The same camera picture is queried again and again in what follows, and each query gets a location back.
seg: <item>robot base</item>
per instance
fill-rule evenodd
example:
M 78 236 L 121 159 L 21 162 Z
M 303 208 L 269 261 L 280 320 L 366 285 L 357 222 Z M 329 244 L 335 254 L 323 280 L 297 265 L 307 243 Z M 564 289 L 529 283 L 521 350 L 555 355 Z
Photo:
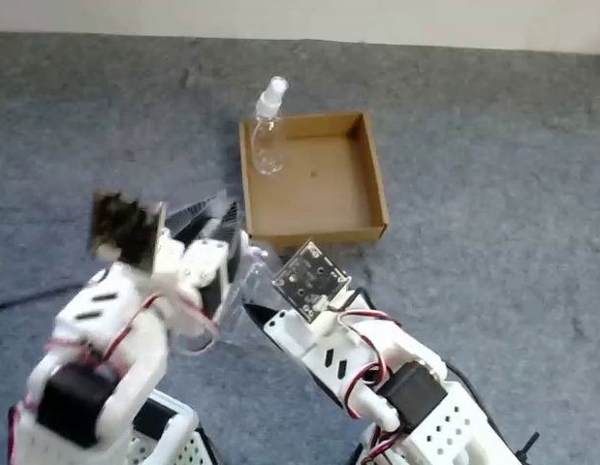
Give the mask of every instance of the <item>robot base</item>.
M 196 412 L 157 390 L 139 411 L 133 430 L 110 449 L 78 449 L 25 412 L 15 437 L 14 465 L 224 465 Z

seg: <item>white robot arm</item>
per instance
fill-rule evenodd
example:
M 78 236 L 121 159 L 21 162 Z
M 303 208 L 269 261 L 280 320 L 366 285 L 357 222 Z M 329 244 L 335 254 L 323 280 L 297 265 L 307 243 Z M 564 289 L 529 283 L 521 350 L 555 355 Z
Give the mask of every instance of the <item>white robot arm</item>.
M 114 262 L 57 315 L 13 411 L 11 464 L 124 465 L 134 428 L 156 429 L 154 417 L 164 429 L 154 432 L 159 447 L 142 463 L 175 463 L 164 456 L 176 455 L 182 444 L 174 441 L 184 444 L 198 419 L 154 391 L 166 373 L 169 334 L 191 341 L 208 334 L 193 352 L 215 340 L 248 241 L 235 203 L 222 219 L 188 216 L 198 221 L 173 238 L 162 228 L 162 204 L 147 209 L 118 194 L 96 196 L 91 245 Z
M 447 380 L 447 364 L 349 282 L 308 242 L 273 282 L 294 308 L 246 310 L 352 418 L 374 422 L 350 463 L 524 463 L 470 393 Z

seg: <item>white wall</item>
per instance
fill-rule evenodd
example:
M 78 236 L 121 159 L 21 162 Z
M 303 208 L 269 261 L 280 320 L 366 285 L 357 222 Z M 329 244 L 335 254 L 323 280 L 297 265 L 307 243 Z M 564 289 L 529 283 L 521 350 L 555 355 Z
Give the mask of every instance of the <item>white wall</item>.
M 600 0 L 0 0 L 0 30 L 600 53 Z

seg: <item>bottle cap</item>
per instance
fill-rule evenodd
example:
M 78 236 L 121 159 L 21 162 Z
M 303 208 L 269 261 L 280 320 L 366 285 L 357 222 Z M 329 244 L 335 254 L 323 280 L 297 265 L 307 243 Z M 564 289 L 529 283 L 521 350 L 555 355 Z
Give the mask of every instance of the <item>bottle cap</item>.
M 257 116 L 273 118 L 282 105 L 282 97 L 289 87 L 287 79 L 274 76 L 269 82 L 268 88 L 261 94 L 257 102 Z

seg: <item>open cardboard tray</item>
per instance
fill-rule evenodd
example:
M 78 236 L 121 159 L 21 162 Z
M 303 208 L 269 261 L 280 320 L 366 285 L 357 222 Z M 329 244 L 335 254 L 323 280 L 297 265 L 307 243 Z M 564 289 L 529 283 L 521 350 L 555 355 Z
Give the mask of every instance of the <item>open cardboard tray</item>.
M 384 188 L 367 116 L 361 112 L 284 118 L 284 168 L 252 166 L 253 121 L 239 124 L 247 229 L 276 246 L 371 242 L 388 226 Z

